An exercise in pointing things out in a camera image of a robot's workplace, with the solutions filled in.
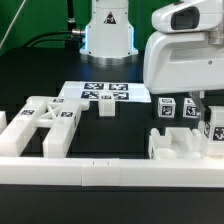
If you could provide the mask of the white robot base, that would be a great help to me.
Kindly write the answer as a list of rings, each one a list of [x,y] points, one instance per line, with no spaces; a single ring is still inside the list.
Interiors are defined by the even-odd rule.
[[[92,0],[92,18],[85,28],[80,56],[101,65],[134,61],[134,28],[128,20],[128,0]]]

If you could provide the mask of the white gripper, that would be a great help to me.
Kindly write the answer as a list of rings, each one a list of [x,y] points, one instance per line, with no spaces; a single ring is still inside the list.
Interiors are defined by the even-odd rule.
[[[210,45],[205,32],[155,32],[145,49],[143,82],[153,94],[190,92],[203,115],[203,91],[224,89],[224,46]]]

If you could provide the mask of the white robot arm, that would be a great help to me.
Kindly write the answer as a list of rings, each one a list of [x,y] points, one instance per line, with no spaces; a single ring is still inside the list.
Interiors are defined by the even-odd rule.
[[[153,94],[224,89],[224,31],[153,33],[143,81]]]

